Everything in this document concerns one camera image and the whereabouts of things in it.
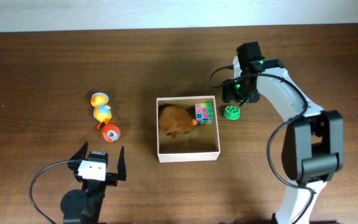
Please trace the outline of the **brown plush toy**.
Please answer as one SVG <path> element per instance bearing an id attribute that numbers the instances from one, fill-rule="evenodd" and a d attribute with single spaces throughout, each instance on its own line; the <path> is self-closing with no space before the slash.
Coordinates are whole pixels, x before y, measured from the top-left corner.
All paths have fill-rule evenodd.
<path id="1" fill-rule="evenodd" d="M 194 130 L 193 118 L 179 106 L 166 106 L 159 111 L 159 131 L 176 138 L 178 134 L 188 134 Z"/>

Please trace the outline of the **red and grey ball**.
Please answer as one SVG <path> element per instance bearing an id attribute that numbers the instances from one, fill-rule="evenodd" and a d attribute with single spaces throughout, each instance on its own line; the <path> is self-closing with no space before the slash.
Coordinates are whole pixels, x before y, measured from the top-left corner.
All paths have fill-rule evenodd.
<path id="1" fill-rule="evenodd" d="M 102 129 L 102 137 L 107 142 L 117 141 L 121 137 L 121 130 L 116 124 L 107 124 Z"/>

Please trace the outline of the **orange duck toy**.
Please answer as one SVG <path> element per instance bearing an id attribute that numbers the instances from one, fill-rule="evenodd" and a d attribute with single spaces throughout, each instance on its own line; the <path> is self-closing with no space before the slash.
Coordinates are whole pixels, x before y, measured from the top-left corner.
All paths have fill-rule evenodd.
<path id="1" fill-rule="evenodd" d="M 93 116 L 99 121 L 98 129 L 103 124 L 108 124 L 112 118 L 111 107 L 108 105 L 109 97 L 105 93 L 94 93 L 91 97 L 91 105 L 94 107 Z"/>

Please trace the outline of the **colourful puzzle cube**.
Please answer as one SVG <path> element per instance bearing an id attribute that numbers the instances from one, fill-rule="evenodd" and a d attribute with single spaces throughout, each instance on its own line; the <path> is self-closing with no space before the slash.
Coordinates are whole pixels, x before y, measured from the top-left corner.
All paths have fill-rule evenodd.
<path id="1" fill-rule="evenodd" d="M 214 121 L 214 108 L 211 102 L 195 104 L 194 125 L 212 124 Z"/>

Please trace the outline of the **green ridged ball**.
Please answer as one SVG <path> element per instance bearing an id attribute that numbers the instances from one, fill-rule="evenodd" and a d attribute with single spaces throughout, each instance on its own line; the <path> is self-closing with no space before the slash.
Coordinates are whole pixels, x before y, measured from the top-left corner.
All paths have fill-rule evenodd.
<path id="1" fill-rule="evenodd" d="M 229 105 L 229 106 L 226 106 L 224 109 L 224 116 L 227 119 L 237 120 L 237 119 L 239 119 L 240 115 L 241 115 L 241 110 L 240 110 L 240 108 L 238 108 L 236 106 Z"/>

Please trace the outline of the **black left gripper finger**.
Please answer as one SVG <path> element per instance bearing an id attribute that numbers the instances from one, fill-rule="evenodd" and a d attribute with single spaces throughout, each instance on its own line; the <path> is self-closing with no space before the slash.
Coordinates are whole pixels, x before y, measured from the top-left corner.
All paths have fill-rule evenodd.
<path id="1" fill-rule="evenodd" d="M 121 147 L 119 159 L 117 162 L 117 179 L 121 181 L 126 181 L 127 179 L 126 163 L 124 157 L 124 146 Z"/>
<path id="2" fill-rule="evenodd" d="M 74 155 L 70 159 L 71 160 L 76 160 L 76 161 L 84 160 L 85 157 L 86 157 L 87 150 L 88 150 L 88 142 L 86 141 L 81 146 L 81 148 L 76 153 L 74 153 Z"/>

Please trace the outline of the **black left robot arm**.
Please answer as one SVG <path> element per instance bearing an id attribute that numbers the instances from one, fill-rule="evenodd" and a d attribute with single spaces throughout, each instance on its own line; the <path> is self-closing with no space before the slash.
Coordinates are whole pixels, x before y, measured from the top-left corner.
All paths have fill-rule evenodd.
<path id="1" fill-rule="evenodd" d="M 108 153 L 87 152 L 88 143 L 85 142 L 68 163 L 75 179 L 82 183 L 81 189 L 67 192 L 60 202 L 63 213 L 63 223 L 97 223 L 106 187 L 117 186 L 119 181 L 127 179 L 124 147 L 121 147 L 117 162 L 117 172 L 107 171 Z"/>

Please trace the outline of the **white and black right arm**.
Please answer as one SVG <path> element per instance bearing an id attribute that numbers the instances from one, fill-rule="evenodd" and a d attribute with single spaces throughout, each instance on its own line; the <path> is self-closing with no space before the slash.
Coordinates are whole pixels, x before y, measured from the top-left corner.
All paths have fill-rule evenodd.
<path id="1" fill-rule="evenodd" d="M 277 58 L 265 58 L 257 42 L 236 49 L 232 79 L 221 84 L 223 102 L 240 106 L 266 97 L 283 119 L 267 142 L 267 161 L 286 186 L 272 223 L 309 223 L 321 191 L 344 165 L 344 121 L 310 100 Z"/>

